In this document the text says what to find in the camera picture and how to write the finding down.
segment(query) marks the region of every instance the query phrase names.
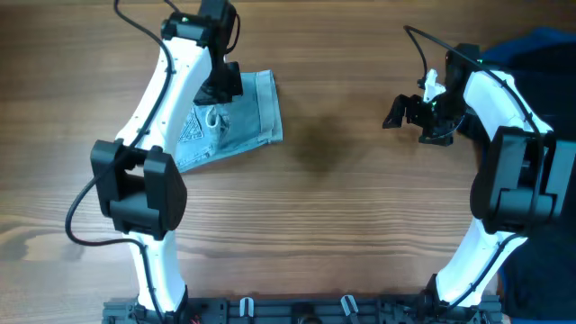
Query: wooden tabletop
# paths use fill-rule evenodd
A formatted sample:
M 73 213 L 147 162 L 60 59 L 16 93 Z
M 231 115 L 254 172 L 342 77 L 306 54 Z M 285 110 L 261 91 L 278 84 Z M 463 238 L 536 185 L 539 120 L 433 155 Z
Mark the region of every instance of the wooden tabletop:
M 170 13 L 126 2 L 156 32 Z M 0 0 L 2 323 L 97 323 L 103 302 L 137 293 L 128 247 L 80 247 L 63 230 L 95 140 L 113 140 L 128 120 L 158 56 L 109 3 Z M 477 165 L 461 136 L 440 148 L 418 144 L 415 127 L 381 129 L 396 95 L 420 92 L 402 25 L 483 49 L 536 26 L 576 31 L 568 0 L 234 5 L 242 30 L 231 58 L 274 71 L 284 142 L 184 175 L 178 255 L 191 296 L 417 292 L 471 221 Z M 442 76 L 445 51 L 422 45 Z M 119 236 L 95 193 L 73 227 L 84 239 Z

